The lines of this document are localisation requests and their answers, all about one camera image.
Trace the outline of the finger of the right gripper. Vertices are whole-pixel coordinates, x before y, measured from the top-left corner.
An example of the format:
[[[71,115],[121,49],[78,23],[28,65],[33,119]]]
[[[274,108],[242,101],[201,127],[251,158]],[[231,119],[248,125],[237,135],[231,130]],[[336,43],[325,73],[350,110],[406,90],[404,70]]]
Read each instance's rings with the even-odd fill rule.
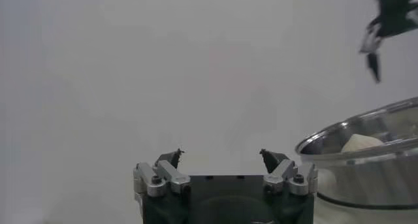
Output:
[[[382,43],[382,37],[379,35],[381,24],[377,20],[371,21],[365,30],[364,37],[359,48],[359,53],[364,54],[366,65],[370,70],[375,83],[381,82],[381,71],[378,49]]]

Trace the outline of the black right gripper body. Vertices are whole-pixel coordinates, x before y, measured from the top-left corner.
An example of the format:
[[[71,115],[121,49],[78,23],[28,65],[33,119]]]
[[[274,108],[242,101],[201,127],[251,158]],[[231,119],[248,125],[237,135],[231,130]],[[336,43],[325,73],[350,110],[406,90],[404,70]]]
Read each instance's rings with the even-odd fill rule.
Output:
[[[388,38],[417,29],[417,2],[412,0],[377,0],[378,15],[368,28],[379,38]]]

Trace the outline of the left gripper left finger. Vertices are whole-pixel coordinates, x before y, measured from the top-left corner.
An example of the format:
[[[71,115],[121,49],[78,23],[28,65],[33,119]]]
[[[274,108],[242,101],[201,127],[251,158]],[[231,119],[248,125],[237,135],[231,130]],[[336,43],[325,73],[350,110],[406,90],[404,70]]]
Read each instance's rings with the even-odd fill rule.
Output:
[[[191,187],[191,177],[182,174],[177,168],[181,155],[180,148],[161,154],[153,165],[137,163],[133,169],[133,189],[138,195],[157,198],[168,191],[182,195]]]

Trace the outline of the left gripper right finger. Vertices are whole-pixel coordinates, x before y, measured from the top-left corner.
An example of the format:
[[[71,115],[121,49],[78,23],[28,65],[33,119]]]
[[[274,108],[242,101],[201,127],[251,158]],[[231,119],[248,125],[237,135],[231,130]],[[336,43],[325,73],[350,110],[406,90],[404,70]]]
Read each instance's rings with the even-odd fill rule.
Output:
[[[259,152],[267,169],[263,186],[276,194],[285,189],[292,195],[306,196],[317,193],[317,168],[312,163],[296,165],[283,153],[262,149]]]

